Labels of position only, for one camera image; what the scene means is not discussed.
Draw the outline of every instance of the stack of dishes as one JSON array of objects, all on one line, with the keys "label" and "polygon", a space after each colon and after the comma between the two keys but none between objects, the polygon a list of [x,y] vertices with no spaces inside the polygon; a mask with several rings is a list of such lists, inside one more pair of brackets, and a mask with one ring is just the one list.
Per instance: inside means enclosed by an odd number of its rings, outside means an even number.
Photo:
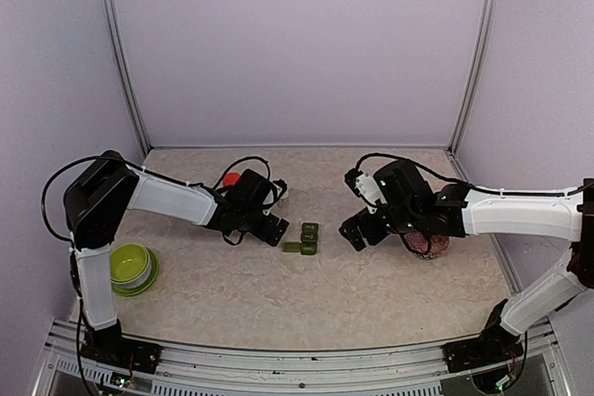
[{"label": "stack of dishes", "polygon": [[159,274],[159,260],[144,246],[122,245],[111,253],[111,289],[119,296],[133,297],[151,287]]}]

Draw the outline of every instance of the wall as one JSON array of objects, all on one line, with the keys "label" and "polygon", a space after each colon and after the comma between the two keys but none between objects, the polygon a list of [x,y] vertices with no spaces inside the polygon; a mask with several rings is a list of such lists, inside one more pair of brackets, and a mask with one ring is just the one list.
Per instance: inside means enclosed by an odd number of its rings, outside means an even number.
[{"label": "wall", "polygon": [[[73,302],[68,246],[41,220],[45,180],[108,147],[132,160],[139,151],[100,0],[0,0],[0,55],[0,392],[19,396],[52,319]],[[49,196],[61,233],[65,184]]]},{"label": "wall", "polygon": [[483,0],[115,0],[153,146],[445,147]]},{"label": "wall", "polygon": [[[475,182],[557,188],[594,175],[594,0],[497,0],[478,96],[459,156]],[[567,249],[501,238],[523,285]],[[551,317],[580,396],[594,391],[594,293]]]}]

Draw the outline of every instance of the beige table surface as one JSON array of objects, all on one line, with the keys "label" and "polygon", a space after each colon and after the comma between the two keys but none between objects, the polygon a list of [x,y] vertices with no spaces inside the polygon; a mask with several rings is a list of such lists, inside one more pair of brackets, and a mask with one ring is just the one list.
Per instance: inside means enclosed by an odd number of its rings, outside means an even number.
[{"label": "beige table surface", "polygon": [[[161,273],[135,298],[114,297],[126,333],[200,345],[263,350],[338,350],[395,346],[478,333],[509,296],[488,236],[452,238],[443,257],[422,261],[390,236],[356,252],[338,233],[363,208],[343,182],[368,148],[153,150],[146,166],[209,185],[233,160],[260,155],[290,196],[275,213],[291,223],[320,223],[316,256],[283,253],[246,236],[228,246],[190,223],[129,211],[114,246],[153,249]],[[454,175],[441,150],[386,150]],[[373,173],[386,160],[364,164]],[[262,169],[257,163],[239,166]],[[430,179],[433,188],[440,182]]]}]

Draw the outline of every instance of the green block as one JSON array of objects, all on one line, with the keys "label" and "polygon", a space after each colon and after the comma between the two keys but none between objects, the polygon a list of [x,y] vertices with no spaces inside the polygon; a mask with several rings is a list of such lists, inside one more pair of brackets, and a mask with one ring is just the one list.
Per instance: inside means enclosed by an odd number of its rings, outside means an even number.
[{"label": "green block", "polygon": [[317,232],[301,232],[301,241],[317,241]]},{"label": "green block", "polygon": [[301,232],[316,233],[317,234],[317,223],[303,223],[301,225]]},{"label": "green block", "polygon": [[285,241],[282,244],[283,252],[300,252],[301,243],[298,241]]},{"label": "green block", "polygon": [[311,241],[304,241],[301,244],[302,255],[316,255],[317,254],[317,243]]}]

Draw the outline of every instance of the robotic arm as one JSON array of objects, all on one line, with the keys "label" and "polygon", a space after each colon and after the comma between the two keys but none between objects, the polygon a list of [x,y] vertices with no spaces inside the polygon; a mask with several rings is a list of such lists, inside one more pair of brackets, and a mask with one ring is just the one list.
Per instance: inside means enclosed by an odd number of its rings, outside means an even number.
[{"label": "robotic arm", "polygon": [[432,236],[487,233],[553,236],[570,241],[559,260],[522,293],[491,312],[478,338],[444,346],[450,372],[496,364],[522,354],[519,336],[532,324],[594,287],[594,180],[577,189],[506,191],[457,180],[432,192],[417,163],[399,159],[369,176],[355,168],[345,182],[367,206],[340,233],[356,250],[390,234]]},{"label": "robotic arm", "polygon": [[[87,328],[81,355],[123,368],[134,357],[134,369],[147,373],[154,373],[157,366],[159,346],[122,338],[111,300],[110,244],[126,210],[155,212],[205,226],[221,232],[230,244],[238,244],[250,233],[276,246],[289,223],[270,209],[286,190],[284,181],[269,181],[248,169],[234,185],[217,192],[130,167],[114,151],[101,155],[64,194],[71,231],[71,275],[84,302]],[[234,231],[240,233],[237,243],[227,238]]]}]

